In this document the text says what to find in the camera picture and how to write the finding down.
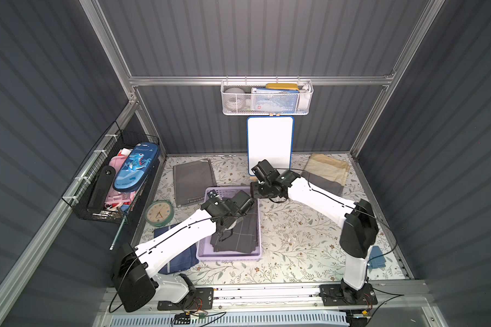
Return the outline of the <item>dark grey checked pillowcase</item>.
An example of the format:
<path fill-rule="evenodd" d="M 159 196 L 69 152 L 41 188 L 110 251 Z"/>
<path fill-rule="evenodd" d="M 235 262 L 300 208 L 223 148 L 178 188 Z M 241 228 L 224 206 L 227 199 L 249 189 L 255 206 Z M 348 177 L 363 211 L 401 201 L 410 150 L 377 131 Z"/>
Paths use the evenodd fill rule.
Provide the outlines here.
<path fill-rule="evenodd" d="M 255 252 L 259 246 L 258 213 L 253 210 L 232 230 L 226 230 L 221 235 L 214 234 L 210 244 L 215 252 Z"/>

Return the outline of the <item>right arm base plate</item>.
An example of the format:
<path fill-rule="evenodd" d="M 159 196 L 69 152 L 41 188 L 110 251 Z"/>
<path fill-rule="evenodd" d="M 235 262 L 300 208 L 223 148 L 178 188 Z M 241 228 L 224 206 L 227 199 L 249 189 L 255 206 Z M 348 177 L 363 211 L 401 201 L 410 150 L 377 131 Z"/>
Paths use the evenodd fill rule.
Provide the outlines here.
<path fill-rule="evenodd" d="M 326 307 L 365 305 L 371 308 L 378 304 L 375 291 L 369 283 L 364 283 L 360 290 L 344 283 L 322 284 L 319 286 L 319 297 Z"/>

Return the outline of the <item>purple plastic basket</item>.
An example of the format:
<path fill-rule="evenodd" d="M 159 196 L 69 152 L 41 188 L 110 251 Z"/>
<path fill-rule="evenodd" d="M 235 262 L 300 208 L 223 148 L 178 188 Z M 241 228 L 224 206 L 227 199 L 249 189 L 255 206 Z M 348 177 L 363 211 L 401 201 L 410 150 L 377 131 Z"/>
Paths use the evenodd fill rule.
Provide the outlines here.
<path fill-rule="evenodd" d="M 259 203 L 243 217 L 237 218 L 228 230 L 216 232 L 198 242 L 196 257 L 200 261 L 259 260 L 262 256 Z"/>

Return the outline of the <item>plain grey pillowcase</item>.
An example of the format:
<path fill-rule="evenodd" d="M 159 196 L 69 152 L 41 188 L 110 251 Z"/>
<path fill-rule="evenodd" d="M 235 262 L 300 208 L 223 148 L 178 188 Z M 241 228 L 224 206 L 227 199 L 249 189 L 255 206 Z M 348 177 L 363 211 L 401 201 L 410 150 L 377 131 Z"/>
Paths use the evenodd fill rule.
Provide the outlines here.
<path fill-rule="evenodd" d="M 173 167 L 173 186 L 177 207 L 200 203 L 205 191 L 217 185 L 214 169 L 209 159 L 182 163 Z"/>

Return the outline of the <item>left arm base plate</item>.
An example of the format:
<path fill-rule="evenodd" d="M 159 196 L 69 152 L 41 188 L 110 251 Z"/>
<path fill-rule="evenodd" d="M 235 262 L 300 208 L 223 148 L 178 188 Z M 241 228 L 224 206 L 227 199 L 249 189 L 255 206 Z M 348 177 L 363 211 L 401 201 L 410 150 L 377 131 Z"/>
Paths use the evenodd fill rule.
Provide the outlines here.
<path fill-rule="evenodd" d="M 213 308 L 215 289 L 212 287 L 196 287 L 178 303 L 159 301 L 158 311 L 207 311 Z"/>

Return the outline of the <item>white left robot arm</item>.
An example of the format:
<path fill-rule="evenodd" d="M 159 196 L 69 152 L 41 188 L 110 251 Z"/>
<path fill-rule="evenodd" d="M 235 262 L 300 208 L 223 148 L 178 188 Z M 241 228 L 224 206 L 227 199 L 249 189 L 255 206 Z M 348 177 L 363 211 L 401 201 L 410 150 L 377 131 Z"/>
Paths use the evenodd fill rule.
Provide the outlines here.
<path fill-rule="evenodd" d="M 232 198 L 210 196 L 188 219 L 159 237 L 136 247 L 121 246 L 111 276 L 114 297 L 128 313 L 144 307 L 156 295 L 160 301 L 191 303 L 196 292 L 191 280 L 182 274 L 163 275 L 160 270 L 201 239 L 230 230 L 254 204 L 243 191 Z"/>

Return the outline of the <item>beige and grey pillowcase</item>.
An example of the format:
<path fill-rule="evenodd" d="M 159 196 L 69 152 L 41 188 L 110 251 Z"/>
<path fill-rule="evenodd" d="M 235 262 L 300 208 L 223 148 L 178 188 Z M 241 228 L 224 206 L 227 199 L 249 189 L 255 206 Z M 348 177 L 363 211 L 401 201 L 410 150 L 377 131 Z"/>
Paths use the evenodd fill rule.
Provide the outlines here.
<path fill-rule="evenodd" d="M 315 153 L 310 156 L 301 175 L 311 184 L 333 195 L 342 196 L 349 170 L 347 162 Z"/>

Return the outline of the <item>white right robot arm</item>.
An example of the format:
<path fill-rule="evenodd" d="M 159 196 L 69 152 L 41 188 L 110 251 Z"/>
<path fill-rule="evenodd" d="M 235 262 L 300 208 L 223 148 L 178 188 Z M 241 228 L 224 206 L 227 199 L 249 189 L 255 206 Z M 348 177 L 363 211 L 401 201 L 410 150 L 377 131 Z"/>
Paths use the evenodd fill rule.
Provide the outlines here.
<path fill-rule="evenodd" d="M 344 292 L 356 293 L 367 284 L 367 270 L 379 226 L 372 205 L 366 200 L 353 202 L 312 184 L 292 170 L 279 172 L 266 159 L 251 171 L 257 178 L 251 184 L 256 199 L 284 198 L 306 205 L 334 222 L 341 230 L 340 247 L 346 253 Z"/>

